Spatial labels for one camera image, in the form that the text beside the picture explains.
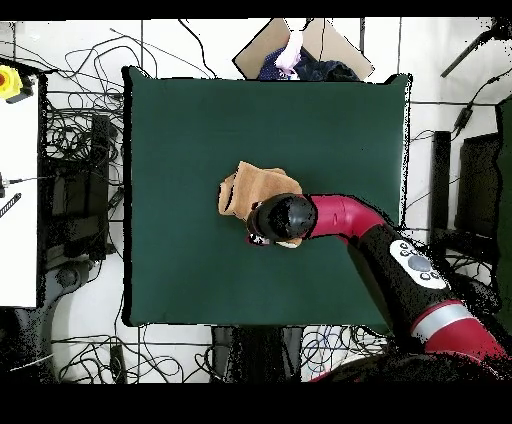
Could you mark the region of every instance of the white circular control panel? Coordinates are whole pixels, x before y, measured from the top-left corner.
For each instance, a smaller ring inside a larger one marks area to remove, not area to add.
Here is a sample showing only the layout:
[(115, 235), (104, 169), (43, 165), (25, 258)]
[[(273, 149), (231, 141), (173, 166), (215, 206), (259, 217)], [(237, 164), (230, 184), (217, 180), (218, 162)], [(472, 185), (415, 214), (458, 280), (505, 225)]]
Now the white circular control panel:
[(430, 260), (405, 240), (395, 240), (391, 243), (389, 253), (420, 286), (428, 289), (444, 289), (448, 286), (439, 273), (432, 268)]

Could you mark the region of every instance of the brown cardboard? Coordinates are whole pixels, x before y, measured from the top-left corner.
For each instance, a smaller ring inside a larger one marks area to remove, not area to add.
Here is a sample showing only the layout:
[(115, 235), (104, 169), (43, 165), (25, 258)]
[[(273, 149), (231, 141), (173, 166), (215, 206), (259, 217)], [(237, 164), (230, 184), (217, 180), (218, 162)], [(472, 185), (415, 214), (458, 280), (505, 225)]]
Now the brown cardboard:
[[(343, 62), (356, 73), (361, 81), (374, 70), (372, 64), (350, 42), (340, 35), (326, 20), (315, 18), (304, 30), (304, 49), (316, 60), (336, 60)], [(265, 57), (281, 47), (285, 47), (290, 38), (290, 30), (283, 18), (273, 18), (256, 34), (251, 42), (238, 53), (233, 63), (246, 79), (256, 79), (263, 66)]]

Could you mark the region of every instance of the dark cloth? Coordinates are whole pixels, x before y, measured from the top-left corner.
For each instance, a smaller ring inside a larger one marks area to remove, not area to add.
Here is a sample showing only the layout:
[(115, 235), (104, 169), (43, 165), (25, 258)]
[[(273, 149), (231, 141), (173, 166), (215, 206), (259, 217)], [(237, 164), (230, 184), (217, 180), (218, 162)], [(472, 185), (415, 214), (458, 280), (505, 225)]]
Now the dark cloth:
[(301, 81), (360, 81), (352, 69), (335, 60), (322, 62), (301, 55), (293, 69)]
[[(288, 80), (289, 78), (276, 67), (276, 59), (285, 49), (282, 47), (265, 57), (258, 80)], [(355, 72), (342, 62), (328, 60), (317, 61), (301, 51), (301, 59), (293, 68), (301, 81), (360, 81)]]
[(263, 66), (261, 67), (258, 75), (258, 79), (260, 81), (288, 80), (288, 77), (286, 77), (286, 75), (276, 67), (276, 59), (284, 49), (285, 47), (277, 49), (275, 52), (270, 53), (265, 57), (265, 61), (263, 62)]

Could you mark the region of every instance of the white table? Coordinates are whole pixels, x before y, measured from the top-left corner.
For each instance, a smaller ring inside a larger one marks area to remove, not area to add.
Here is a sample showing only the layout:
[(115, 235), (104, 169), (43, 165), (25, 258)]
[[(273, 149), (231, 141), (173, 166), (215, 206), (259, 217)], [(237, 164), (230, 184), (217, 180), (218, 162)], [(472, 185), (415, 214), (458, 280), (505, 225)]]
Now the white table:
[[(37, 177), (38, 83), (34, 95), (15, 104), (0, 99), (0, 172), (15, 180)], [(0, 306), (35, 307), (37, 284), (37, 180), (10, 185), (2, 208), (21, 199), (0, 218)]]

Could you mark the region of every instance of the green mat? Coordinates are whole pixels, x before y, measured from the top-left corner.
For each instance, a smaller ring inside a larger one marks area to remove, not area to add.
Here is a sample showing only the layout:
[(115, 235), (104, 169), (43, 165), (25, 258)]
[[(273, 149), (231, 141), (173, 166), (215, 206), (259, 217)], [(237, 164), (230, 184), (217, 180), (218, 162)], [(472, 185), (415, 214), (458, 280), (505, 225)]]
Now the green mat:
[(497, 318), (512, 333), (512, 96), (496, 107), (496, 116), (503, 137), (497, 160), (502, 179), (497, 229), (500, 257), (496, 270), (502, 309)]
[(407, 75), (386, 84), (123, 75), (126, 324), (386, 328), (340, 240), (251, 246), (241, 221), (219, 215), (217, 196), (243, 160), (284, 169), (305, 193), (356, 195), (398, 223)]

